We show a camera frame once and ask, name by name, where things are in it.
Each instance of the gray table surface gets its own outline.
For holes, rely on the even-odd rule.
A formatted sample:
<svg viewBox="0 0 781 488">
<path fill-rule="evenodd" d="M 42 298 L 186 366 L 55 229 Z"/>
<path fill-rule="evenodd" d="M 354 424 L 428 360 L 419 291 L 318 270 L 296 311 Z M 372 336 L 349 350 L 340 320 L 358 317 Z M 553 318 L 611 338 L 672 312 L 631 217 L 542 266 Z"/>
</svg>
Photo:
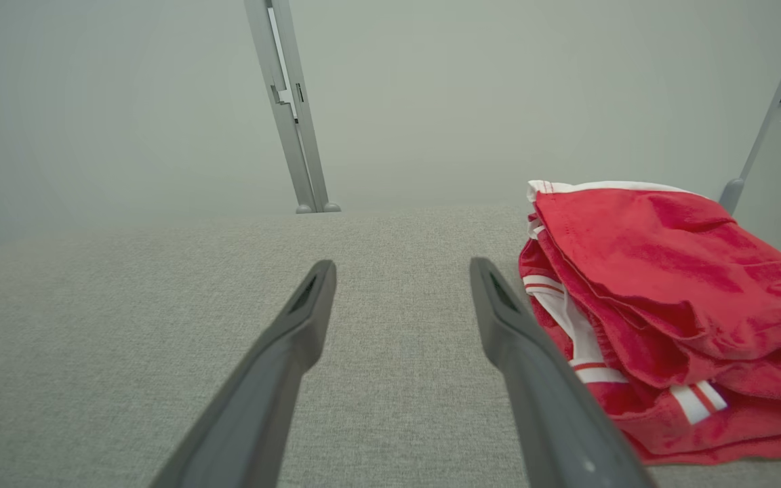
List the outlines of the gray table surface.
<svg viewBox="0 0 781 488">
<path fill-rule="evenodd" d="M 517 281 L 526 207 L 215 220 L 0 247 L 0 486 L 143 486 L 319 259 L 338 265 L 280 486 L 525 486 L 468 260 Z M 781 486 L 781 462 L 653 469 Z"/>
</svg>

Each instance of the gray fabric surface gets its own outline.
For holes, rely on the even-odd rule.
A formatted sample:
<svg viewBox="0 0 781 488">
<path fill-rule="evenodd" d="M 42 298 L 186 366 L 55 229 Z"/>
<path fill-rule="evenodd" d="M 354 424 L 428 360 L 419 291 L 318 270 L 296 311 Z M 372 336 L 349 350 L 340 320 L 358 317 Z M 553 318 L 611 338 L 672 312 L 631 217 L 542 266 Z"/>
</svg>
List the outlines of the gray fabric surface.
<svg viewBox="0 0 781 488">
<path fill-rule="evenodd" d="M 77 232 L 0 247 L 0 486 L 143 486 L 315 260 L 338 266 L 280 486 L 525 486 L 468 260 L 511 281 L 526 208 Z M 667 466 L 781 486 L 781 462 Z"/>
</svg>

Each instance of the red cloth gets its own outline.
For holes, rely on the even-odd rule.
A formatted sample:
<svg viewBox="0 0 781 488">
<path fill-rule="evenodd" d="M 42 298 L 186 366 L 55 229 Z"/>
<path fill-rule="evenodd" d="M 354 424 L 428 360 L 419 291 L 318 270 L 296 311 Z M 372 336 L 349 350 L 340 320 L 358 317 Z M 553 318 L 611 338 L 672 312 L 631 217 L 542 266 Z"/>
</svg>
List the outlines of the red cloth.
<svg viewBox="0 0 781 488">
<path fill-rule="evenodd" d="M 781 458 L 781 253 L 669 186 L 530 185 L 536 318 L 643 460 Z"/>
</svg>

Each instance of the red garment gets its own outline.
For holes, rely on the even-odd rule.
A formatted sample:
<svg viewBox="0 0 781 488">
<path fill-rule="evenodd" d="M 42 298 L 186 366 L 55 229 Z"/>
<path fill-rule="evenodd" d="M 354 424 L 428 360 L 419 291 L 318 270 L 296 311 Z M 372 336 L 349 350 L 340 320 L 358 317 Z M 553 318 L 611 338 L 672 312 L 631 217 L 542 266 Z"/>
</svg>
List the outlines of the red garment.
<svg viewBox="0 0 781 488">
<path fill-rule="evenodd" d="M 536 317 L 643 460 L 781 458 L 781 253 L 669 186 L 530 186 Z"/>
</svg>

